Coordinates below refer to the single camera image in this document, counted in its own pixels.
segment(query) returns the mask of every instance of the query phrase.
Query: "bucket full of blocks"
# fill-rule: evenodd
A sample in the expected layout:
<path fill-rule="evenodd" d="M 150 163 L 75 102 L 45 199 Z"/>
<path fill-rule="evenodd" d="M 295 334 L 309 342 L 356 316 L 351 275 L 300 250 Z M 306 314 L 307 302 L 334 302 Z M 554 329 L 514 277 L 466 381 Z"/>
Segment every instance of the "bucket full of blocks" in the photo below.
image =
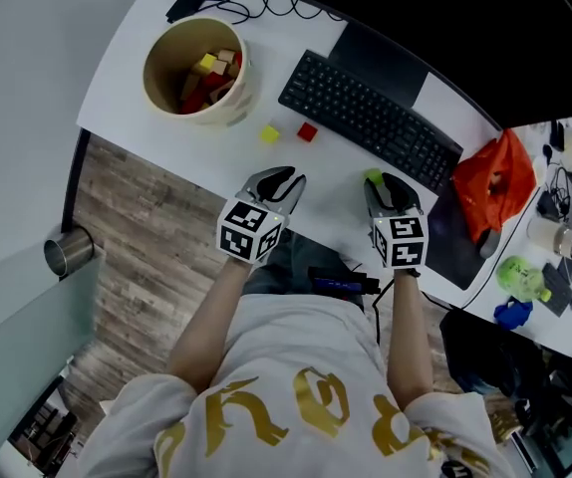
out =
<path fill-rule="evenodd" d="M 232 25 L 192 16 L 155 41 L 143 84 L 152 105 L 172 119 L 234 125 L 252 109 L 253 76 L 246 45 Z"/>

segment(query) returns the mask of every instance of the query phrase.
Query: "bucket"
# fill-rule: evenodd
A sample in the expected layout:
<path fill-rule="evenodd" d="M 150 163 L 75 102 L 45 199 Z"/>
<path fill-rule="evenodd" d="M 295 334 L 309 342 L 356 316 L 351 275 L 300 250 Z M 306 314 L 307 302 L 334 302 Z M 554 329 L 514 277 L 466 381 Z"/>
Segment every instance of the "bucket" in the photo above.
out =
<path fill-rule="evenodd" d="M 45 260 L 52 272 L 63 278 L 87 264 L 94 256 L 94 241 L 82 227 L 45 241 Z"/>
<path fill-rule="evenodd" d="M 239 75 L 228 94 L 207 109 L 182 115 L 179 95 L 186 74 L 204 55 L 222 49 L 242 54 Z M 157 110 L 199 124 L 234 125 L 243 120 L 254 103 L 254 81 L 248 50 L 232 25 L 205 16 L 184 18 L 167 29 L 148 52 L 143 69 L 146 98 Z"/>

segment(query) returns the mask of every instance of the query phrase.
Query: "jeans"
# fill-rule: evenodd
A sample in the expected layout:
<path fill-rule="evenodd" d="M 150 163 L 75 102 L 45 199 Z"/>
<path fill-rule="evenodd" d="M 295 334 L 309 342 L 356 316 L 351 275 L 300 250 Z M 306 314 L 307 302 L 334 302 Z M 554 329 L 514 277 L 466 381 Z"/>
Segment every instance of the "jeans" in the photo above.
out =
<path fill-rule="evenodd" d="M 266 264 L 250 276 L 242 296 L 246 294 L 314 294 L 308 268 L 330 269 L 337 274 L 350 273 L 336 251 L 286 229 Z M 339 299 L 354 303 L 363 310 L 360 294 L 338 293 Z"/>

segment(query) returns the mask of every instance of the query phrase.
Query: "gold lettering on shirt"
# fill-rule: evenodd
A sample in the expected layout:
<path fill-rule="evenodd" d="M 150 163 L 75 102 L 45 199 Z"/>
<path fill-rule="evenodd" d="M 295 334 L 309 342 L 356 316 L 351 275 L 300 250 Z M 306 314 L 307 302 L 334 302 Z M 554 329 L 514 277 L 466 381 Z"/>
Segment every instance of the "gold lettering on shirt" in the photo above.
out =
<path fill-rule="evenodd" d="M 461 454 L 460 459 L 463 463 L 489 476 L 489 464 L 487 463 L 487 460 L 469 448 L 457 444 L 454 441 L 454 437 L 450 434 L 441 432 L 436 428 L 427 428 L 426 435 L 428 436 L 432 447 L 443 449 L 445 452 L 452 448 L 459 448 Z"/>
<path fill-rule="evenodd" d="M 321 402 L 317 401 L 308 383 L 308 378 L 306 377 L 308 372 L 321 378 L 321 380 L 317 381 Z M 339 433 L 339 427 L 346 423 L 350 417 L 348 395 L 346 394 L 344 384 L 335 375 L 331 373 L 323 375 L 310 366 L 297 372 L 293 379 L 293 387 L 302 419 L 326 432 L 331 437 L 335 437 Z M 341 416 L 336 416 L 328 409 L 334 395 L 337 395 L 339 400 Z"/>
<path fill-rule="evenodd" d="M 171 428 L 168 428 L 157 438 L 157 443 L 155 444 L 155 457 L 157 462 L 159 462 L 161 478 L 166 478 L 168 475 L 168 466 L 170 466 L 170 459 L 175 452 L 175 449 L 182 442 L 186 429 L 184 428 L 184 423 L 179 421 Z M 170 440 L 170 444 L 164 449 L 163 453 L 160 455 L 160 450 L 162 445 Z"/>
<path fill-rule="evenodd" d="M 381 415 L 381 417 L 375 421 L 375 424 L 373 425 L 373 440 L 379 448 L 379 451 L 381 451 L 385 457 L 403 450 L 416 440 L 425 436 L 424 433 L 421 432 L 418 428 L 410 425 L 408 436 L 399 437 L 393 431 L 393 418 L 398 414 L 403 416 L 402 412 L 394 407 L 390 401 L 382 394 L 375 395 L 373 402 L 375 403 L 377 411 Z"/>
<path fill-rule="evenodd" d="M 227 387 L 206 397 L 206 456 L 212 455 L 224 440 L 226 429 L 233 425 L 224 420 L 224 405 L 241 405 L 248 409 L 255 425 L 257 437 L 271 446 L 277 446 L 286 437 L 288 428 L 281 428 L 270 420 L 264 403 L 253 393 L 238 389 L 257 380 L 257 377 L 231 382 Z M 229 394 L 222 401 L 222 396 Z"/>

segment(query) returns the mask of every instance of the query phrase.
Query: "wooden floor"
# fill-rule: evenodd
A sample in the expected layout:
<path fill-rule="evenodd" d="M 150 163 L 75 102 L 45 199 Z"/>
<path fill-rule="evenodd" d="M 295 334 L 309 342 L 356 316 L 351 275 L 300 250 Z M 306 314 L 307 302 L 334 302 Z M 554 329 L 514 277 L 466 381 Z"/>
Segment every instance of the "wooden floor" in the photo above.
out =
<path fill-rule="evenodd" d="M 97 337 L 76 356 L 61 387 L 65 402 L 80 418 L 82 441 L 103 417 L 100 400 L 115 398 L 137 375 L 163 370 L 174 341 L 224 263 L 225 256 L 213 244 L 223 203 L 92 137 L 75 217 L 106 253 L 97 296 Z M 444 310 L 426 301 L 425 311 L 435 388 L 459 391 L 447 372 L 438 329 Z M 383 308 L 383 342 L 391 323 L 390 307 Z M 382 352 L 387 352 L 386 344 Z M 486 405 L 496 411 L 509 404 L 496 396 L 487 398 Z"/>

